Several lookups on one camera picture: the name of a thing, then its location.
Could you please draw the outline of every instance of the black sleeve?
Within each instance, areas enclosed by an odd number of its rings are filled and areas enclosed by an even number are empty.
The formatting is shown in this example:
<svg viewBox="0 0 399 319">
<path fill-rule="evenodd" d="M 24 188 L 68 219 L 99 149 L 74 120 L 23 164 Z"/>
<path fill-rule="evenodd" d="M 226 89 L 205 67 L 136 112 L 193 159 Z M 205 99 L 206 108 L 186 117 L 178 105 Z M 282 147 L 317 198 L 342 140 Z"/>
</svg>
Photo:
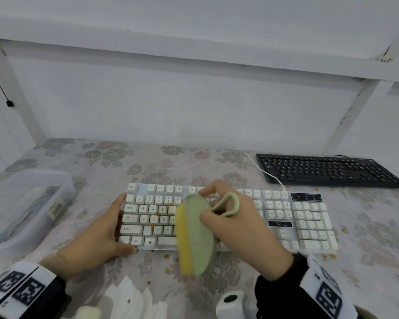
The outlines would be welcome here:
<svg viewBox="0 0 399 319">
<path fill-rule="evenodd" d="M 289 314 L 290 318 L 302 318 L 305 314 L 313 315 L 314 319 L 330 318 L 300 287 L 300 282 L 308 268 L 306 258 L 300 254 L 294 254 L 292 266 L 276 281 L 270 282 L 259 276 L 254 288 L 259 309 L 257 319 L 279 318 L 280 314 Z"/>
</svg>

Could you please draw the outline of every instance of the keyboard cable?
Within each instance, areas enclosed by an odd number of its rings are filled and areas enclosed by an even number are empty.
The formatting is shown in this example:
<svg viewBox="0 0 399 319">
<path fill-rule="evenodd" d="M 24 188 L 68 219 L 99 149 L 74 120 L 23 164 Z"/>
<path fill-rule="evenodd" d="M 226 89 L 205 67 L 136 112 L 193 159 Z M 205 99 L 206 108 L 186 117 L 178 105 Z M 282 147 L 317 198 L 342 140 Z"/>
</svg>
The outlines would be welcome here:
<svg viewBox="0 0 399 319">
<path fill-rule="evenodd" d="M 283 190 L 283 191 L 287 191 L 287 190 L 285 190 L 285 187 L 284 187 L 284 185 L 282 184 L 282 182 L 280 182 L 280 180 L 279 180 L 277 177 L 271 175 L 270 173 L 264 171 L 263 169 L 260 169 L 260 167 L 254 162 L 254 160 L 250 157 L 250 155 L 249 155 L 247 152 L 245 152 L 244 150 L 241 150 L 241 151 L 244 152 L 244 153 L 247 155 L 247 157 L 250 158 L 251 162 L 254 163 L 254 165 L 255 165 L 256 167 L 258 167 L 260 171 L 263 171 L 264 173 L 266 173 L 267 175 L 271 176 L 272 178 L 275 178 L 275 179 L 277 180 L 277 182 L 279 182 L 279 184 L 282 186 L 282 190 Z"/>
</svg>

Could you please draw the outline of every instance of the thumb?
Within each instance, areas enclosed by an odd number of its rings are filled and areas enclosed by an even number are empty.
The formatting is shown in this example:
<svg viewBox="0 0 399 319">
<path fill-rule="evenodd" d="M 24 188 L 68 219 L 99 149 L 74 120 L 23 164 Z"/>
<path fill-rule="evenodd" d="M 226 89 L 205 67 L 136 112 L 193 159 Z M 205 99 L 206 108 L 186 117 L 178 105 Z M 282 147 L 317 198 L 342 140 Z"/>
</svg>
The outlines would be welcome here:
<svg viewBox="0 0 399 319">
<path fill-rule="evenodd" d="M 125 255 L 131 255 L 131 254 L 136 254 L 137 253 L 137 247 L 126 244 L 126 243 L 117 243 L 117 250 L 116 250 L 116 255 L 118 257 L 120 256 L 125 256 Z"/>
<path fill-rule="evenodd" d="M 203 211 L 199 220 L 218 238 L 224 233 L 228 221 L 226 217 L 215 214 L 211 210 Z"/>
</svg>

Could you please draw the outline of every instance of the plastic container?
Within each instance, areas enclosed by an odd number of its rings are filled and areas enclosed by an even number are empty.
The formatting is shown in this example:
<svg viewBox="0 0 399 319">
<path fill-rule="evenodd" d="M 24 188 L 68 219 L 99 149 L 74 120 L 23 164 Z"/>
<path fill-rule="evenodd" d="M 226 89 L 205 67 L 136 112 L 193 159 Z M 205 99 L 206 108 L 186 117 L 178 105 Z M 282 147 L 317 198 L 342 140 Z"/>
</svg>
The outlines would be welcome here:
<svg viewBox="0 0 399 319">
<path fill-rule="evenodd" d="M 64 171 L 24 170 L 0 183 L 0 257 L 34 250 L 74 195 Z"/>
</svg>

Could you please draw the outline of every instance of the floral tablecloth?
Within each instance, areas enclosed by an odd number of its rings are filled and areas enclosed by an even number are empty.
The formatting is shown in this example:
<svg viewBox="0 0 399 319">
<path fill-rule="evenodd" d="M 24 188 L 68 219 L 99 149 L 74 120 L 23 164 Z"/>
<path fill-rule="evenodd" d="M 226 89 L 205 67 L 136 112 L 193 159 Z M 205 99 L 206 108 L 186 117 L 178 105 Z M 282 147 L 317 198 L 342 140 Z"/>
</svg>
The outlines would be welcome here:
<svg viewBox="0 0 399 319">
<path fill-rule="evenodd" d="M 269 185 L 243 152 L 233 150 L 48 139 L 9 166 L 0 174 L 0 181 L 27 168 L 67 171 L 76 188 L 74 201 L 43 242 L 26 256 L 32 261 L 70 242 L 107 210 L 129 182 L 206 186 L 222 179 L 234 187 L 280 188 Z M 340 251 L 336 256 L 318 258 L 354 303 L 380 319 L 399 318 L 399 190 L 288 190 L 322 194 Z M 14 261 L 0 261 L 0 271 Z M 110 260 L 70 282 L 73 302 L 66 316 L 81 305 L 95 305 L 109 285 L 119 284 L 126 275 L 140 291 L 149 285 L 154 303 L 166 300 L 169 318 L 212 318 L 224 292 L 244 290 L 254 297 L 258 273 L 231 253 L 219 253 L 202 278 L 185 279 L 180 276 L 176 252 L 139 251 Z"/>
</svg>

